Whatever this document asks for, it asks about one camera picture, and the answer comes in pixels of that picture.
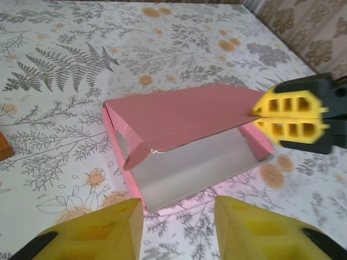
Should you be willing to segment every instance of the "cardboard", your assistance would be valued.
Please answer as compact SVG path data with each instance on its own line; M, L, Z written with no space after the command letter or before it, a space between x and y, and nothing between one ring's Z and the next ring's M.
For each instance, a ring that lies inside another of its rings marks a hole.
M159 210L271 156L266 137L244 126L263 94L216 84L106 100L102 120L131 197Z

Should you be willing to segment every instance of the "bedspread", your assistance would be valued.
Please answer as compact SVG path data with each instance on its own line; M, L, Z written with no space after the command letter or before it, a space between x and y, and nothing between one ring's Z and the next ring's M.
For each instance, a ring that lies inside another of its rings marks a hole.
M3 0L0 259L40 231L128 198L106 99L227 83L267 90L313 72L241 5ZM218 259L214 198L317 226L347 245L347 155L275 159L145 216L141 258Z

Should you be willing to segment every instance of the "pink paper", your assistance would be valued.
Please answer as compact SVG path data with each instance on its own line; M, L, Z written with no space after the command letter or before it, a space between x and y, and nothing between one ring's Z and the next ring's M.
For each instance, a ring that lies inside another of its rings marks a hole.
M105 101L112 124L132 140L124 170L153 152L165 152L192 141L244 125L264 92L226 84L160 92Z

